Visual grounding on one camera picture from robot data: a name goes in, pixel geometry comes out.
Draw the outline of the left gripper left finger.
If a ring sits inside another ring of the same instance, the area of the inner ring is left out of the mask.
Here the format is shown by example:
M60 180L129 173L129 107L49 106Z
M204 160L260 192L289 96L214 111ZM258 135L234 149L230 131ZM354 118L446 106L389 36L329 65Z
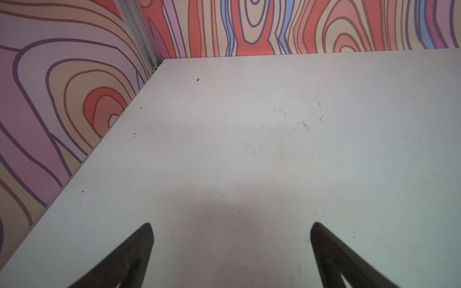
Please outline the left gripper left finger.
M154 245L150 223L143 224L72 288L140 288Z

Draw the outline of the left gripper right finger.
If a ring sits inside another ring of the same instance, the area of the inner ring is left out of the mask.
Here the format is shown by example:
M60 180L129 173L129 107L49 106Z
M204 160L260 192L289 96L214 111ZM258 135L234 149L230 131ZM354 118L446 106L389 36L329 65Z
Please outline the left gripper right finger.
M322 223L313 224L310 241L325 288L395 288L396 285L348 247Z

